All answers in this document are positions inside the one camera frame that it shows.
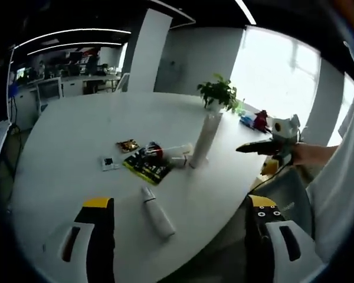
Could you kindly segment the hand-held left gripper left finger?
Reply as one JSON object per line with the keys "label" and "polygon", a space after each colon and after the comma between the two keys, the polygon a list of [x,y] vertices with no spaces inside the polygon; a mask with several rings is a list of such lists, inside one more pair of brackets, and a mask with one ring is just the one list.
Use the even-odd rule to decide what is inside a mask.
{"label": "hand-held left gripper left finger", "polygon": [[46,240],[42,274],[48,282],[115,282],[114,247],[114,199],[90,199]]}

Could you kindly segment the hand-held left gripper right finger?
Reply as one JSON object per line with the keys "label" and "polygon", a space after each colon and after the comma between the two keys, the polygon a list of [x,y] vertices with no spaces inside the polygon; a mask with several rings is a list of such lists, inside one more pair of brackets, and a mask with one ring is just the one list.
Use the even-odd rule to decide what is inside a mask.
{"label": "hand-held left gripper right finger", "polygon": [[248,195],[245,214],[248,282],[302,282],[316,270],[315,242],[263,196]]}

